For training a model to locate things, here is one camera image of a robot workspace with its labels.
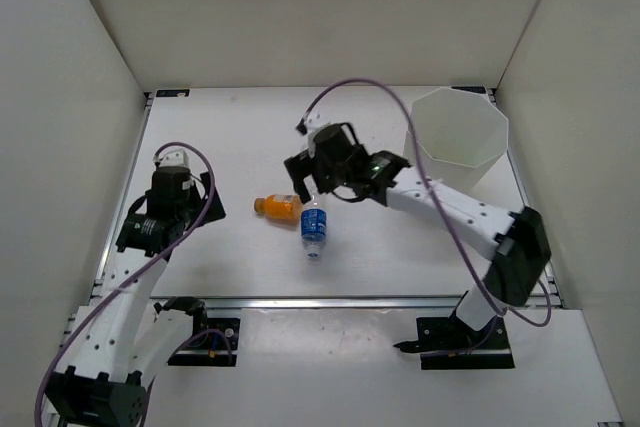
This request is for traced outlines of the clear bottle blue label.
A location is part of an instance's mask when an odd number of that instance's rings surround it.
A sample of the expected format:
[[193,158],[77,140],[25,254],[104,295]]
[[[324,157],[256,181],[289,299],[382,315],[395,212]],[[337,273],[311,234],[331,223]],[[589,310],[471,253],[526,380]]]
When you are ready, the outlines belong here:
[[309,189],[309,194],[310,200],[301,212],[300,234],[307,257],[317,261],[327,241],[327,211],[324,196],[315,187]]

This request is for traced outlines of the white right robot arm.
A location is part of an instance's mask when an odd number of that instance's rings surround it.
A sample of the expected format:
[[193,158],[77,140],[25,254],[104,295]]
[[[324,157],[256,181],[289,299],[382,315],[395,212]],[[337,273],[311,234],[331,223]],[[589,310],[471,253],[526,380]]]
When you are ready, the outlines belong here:
[[348,122],[303,120],[296,129],[307,146],[284,165],[302,202],[311,199],[308,180],[322,194],[346,187],[354,194],[351,202],[372,200],[431,222],[449,232],[455,245],[471,247],[488,261],[484,276],[472,276],[475,285],[449,322],[455,343],[476,344],[492,320],[526,304],[551,259],[536,210],[492,206],[422,175],[418,166],[392,152],[370,154]]

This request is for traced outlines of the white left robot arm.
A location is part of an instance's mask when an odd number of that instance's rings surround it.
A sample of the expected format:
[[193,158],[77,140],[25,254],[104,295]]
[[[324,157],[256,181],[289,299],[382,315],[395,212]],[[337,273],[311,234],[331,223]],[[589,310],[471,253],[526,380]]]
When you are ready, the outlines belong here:
[[225,215],[212,170],[195,179],[184,164],[157,163],[150,189],[131,205],[116,240],[118,252],[137,250],[146,263],[108,269],[99,301],[79,319],[41,384],[40,397],[63,421],[140,425],[160,368],[176,351],[206,342],[205,305],[190,296],[155,304],[152,326],[144,334],[138,329],[174,249]]

